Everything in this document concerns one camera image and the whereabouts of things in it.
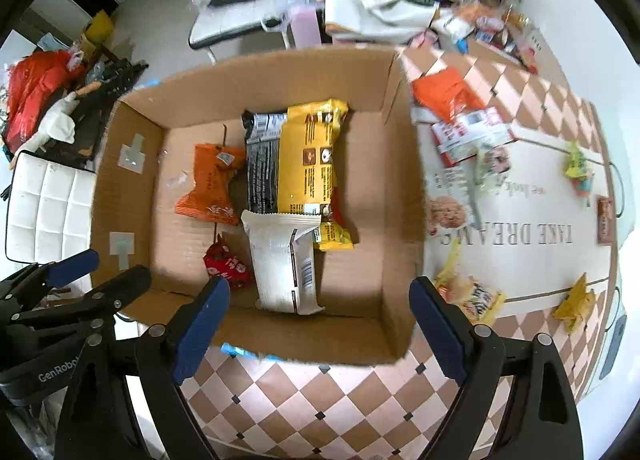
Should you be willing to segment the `small red snack packet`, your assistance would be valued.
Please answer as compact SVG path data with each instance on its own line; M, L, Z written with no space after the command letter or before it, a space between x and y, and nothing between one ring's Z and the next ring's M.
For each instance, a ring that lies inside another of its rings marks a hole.
M232 252L222 235L209 246L203 261L209 276L224 278L231 290L240 290L254 282L250 269Z

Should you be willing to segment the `egg biscuit snack bag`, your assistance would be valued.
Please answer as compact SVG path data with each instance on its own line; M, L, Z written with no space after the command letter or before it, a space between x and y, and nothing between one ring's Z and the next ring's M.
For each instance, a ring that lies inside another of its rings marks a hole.
M452 241L445 265L436 275L435 289L448 304L460 308L472 324L491 325L496 320L506 295L462 272L460 245L459 238Z

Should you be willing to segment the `orange snack bag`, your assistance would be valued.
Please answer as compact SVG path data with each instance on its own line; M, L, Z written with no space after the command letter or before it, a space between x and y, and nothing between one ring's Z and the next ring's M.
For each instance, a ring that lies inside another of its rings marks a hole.
M240 214L230 197L230 183L246 162L244 148L199 143L194 149L193 189L175 204L175 213L206 223L234 226Z

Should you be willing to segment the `small yellow snack bag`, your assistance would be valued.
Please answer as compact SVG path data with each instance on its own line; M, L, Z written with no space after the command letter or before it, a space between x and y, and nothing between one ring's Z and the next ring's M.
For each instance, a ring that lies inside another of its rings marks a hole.
M587 275L582 274L568 292L564 301L553 310L552 317L564 325L568 334L582 328L596 305L596 295L587 287Z
M322 221L314 231L314 246L321 252L352 250L354 243L349 232L336 221Z

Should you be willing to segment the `yellow black noodle pack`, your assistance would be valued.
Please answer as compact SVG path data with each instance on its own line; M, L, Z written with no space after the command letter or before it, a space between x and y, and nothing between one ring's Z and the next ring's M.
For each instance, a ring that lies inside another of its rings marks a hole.
M257 214L332 216L334 145L349 113L340 99L242 114L247 208Z

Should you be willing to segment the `red white snack pack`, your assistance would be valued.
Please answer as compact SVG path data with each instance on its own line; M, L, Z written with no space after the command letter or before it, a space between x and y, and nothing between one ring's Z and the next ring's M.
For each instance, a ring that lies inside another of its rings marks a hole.
M480 148L495 148L515 140L495 106L458 114L451 123L431 125L436 149L447 167L474 157Z

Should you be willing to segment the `orange chip bag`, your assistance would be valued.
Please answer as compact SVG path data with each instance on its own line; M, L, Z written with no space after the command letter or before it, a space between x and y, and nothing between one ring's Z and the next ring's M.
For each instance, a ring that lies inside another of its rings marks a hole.
M447 123L461 113L483 110L486 106L455 68L423 75L411 83L411 89L416 102Z

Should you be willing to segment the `cardboard box of snacks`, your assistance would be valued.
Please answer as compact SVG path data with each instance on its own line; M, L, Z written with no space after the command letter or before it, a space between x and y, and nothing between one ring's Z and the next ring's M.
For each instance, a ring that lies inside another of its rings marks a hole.
M506 23L501 30L477 28L466 40L471 56L511 64L545 78L551 78L561 68L536 28L519 30Z

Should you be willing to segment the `pile of snacks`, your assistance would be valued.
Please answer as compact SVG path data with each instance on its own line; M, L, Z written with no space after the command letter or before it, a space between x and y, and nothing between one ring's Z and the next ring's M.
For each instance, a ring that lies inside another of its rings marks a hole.
M521 12L522 0L431 0L439 12L431 26L414 36L412 48L435 46L468 53L468 38L474 30L501 30L510 24L519 30L534 28L534 22Z

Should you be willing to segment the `white chair near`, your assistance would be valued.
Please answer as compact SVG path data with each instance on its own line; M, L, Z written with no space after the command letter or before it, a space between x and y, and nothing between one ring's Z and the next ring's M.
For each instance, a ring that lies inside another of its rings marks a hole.
M88 250L95 187L92 172L22 153L6 210L6 258L47 264Z

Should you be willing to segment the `white goose plush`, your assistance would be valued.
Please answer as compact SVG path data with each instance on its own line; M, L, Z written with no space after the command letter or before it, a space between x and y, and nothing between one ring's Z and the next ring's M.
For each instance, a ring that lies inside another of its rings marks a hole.
M13 169L15 167L18 156L22 152L36 152L51 139L65 143L73 143L75 141L75 121L70 116L75 111L75 108L77 108L81 98L88 96L88 94L98 90L101 86L102 82L92 82L58 99L58 101L44 113L35 134L25 141L14 153L9 168Z

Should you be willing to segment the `red plastic bag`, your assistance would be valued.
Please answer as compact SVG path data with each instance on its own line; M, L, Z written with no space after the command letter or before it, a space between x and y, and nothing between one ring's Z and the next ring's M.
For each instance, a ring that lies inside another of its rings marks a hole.
M84 71L84 55L66 50L38 51L14 65L8 89L8 121L3 141L10 153L35 134L43 105Z

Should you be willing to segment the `brown red small packet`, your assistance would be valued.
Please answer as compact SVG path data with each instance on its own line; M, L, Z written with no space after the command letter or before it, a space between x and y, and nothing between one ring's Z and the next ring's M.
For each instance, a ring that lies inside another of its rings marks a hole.
M615 209L613 200L597 197L597 243L611 245L614 242Z

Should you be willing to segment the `open cardboard box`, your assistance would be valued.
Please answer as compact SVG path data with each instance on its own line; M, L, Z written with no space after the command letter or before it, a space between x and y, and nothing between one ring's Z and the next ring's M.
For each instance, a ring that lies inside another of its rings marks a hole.
M213 277L217 242L247 265L215 342L296 362L406 354L425 211L399 54L329 46L238 56L118 99L96 168L91 280L149 270L126 308L164 323Z

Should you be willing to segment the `cookie picture snack pack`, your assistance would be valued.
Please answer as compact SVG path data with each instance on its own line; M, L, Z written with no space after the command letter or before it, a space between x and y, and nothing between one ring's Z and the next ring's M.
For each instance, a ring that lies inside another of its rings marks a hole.
M461 167L449 167L426 174L427 231L438 235L445 230L480 227L480 214Z

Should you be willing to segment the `green candy bag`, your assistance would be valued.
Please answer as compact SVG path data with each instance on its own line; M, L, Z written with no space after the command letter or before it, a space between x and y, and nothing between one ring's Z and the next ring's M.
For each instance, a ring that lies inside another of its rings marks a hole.
M592 189L593 172L591 172L589 162L576 141L571 141L568 146L564 174L570 180L579 198L589 197Z

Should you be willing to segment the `yellow bag on floor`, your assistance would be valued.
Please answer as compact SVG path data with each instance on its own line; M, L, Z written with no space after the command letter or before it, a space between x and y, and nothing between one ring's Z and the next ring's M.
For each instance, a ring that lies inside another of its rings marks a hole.
M99 11L87 24L84 35L93 45L103 45L114 30L111 17L104 11Z

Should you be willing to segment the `pink suitcase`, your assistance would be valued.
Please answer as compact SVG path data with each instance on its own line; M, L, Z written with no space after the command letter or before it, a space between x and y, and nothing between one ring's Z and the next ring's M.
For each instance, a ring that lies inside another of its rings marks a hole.
M291 9L290 29L297 49L314 48L322 44L317 9L309 4Z

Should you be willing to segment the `white cloth bag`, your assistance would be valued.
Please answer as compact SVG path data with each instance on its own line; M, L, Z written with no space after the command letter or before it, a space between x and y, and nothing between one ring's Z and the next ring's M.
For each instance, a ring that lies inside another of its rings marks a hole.
M338 40L403 44L439 12L428 0L324 0L324 27Z

